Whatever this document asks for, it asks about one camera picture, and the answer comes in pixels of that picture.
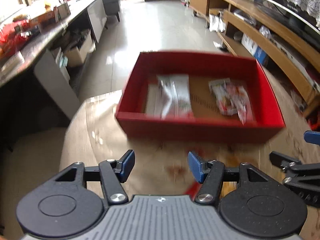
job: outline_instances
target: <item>wooden cabinet door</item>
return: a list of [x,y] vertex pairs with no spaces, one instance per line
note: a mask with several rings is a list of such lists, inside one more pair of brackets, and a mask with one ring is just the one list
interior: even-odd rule
[[190,0],[190,7],[203,15],[209,15],[208,0]]

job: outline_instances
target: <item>red box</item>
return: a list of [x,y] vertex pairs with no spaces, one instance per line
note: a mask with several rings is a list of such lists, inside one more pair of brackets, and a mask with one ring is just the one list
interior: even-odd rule
[[[255,121],[243,125],[236,119],[146,116],[141,109],[147,96],[148,78],[158,74],[242,80],[246,82]],[[118,105],[116,119],[129,138],[214,143],[264,143],[285,127],[273,90],[255,59],[187,51],[140,53]]]

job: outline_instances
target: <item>table surface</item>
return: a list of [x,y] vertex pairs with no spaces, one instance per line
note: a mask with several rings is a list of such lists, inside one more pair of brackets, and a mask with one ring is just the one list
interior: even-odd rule
[[34,37],[23,49],[20,51],[24,62],[13,67],[5,75],[0,75],[0,87],[5,85],[11,79],[27,70],[36,60],[41,56],[46,48],[61,35],[64,30],[68,28],[68,25],[73,22],[90,4],[95,0],[78,0],[76,3],[70,5],[71,14],[60,22],[57,22],[54,26],[50,26],[50,29]]
[[[96,166],[106,159],[119,159],[128,149],[136,154],[136,163],[124,190],[132,195],[180,195],[194,183],[188,168],[187,154],[195,150],[204,159],[216,159],[235,167],[249,162],[274,179],[281,181],[284,174],[273,167],[269,153],[278,151],[294,156],[303,163],[320,162],[320,147],[306,143],[303,133],[309,129],[306,120],[297,114],[294,103],[281,84],[267,71],[266,76],[279,103],[286,128],[261,145],[225,145],[201,142],[169,142],[128,139],[114,113],[121,97],[116,91],[87,99],[74,116],[65,136],[60,169],[73,162]],[[100,184],[88,183],[88,188],[102,197]],[[234,184],[225,182],[222,194],[234,190]],[[300,233],[307,240],[320,239],[320,211],[308,207],[308,218]]]

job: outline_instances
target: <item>tile floor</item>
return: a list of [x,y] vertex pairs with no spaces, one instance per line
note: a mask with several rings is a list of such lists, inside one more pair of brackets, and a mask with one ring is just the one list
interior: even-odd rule
[[108,18],[84,74],[80,100],[123,88],[143,50],[188,49],[220,52],[216,33],[204,28],[205,20],[192,17],[192,10],[178,0],[121,2],[120,22]]
[[[142,50],[189,49],[220,52],[216,33],[205,20],[192,17],[179,1],[121,2],[121,22],[108,19],[81,84],[80,99],[120,90]],[[59,171],[65,128],[20,138],[13,153],[0,159],[0,222],[4,235],[18,240],[22,231],[15,218],[19,200]]]

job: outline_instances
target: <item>gray ribbed plate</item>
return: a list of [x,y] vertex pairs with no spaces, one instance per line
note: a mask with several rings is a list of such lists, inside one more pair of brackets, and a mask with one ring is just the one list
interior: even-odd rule
[[[34,240],[26,235],[24,240]],[[110,207],[102,221],[74,240],[246,240],[225,224],[212,206],[183,196],[135,196]],[[297,235],[285,238],[298,240]]]

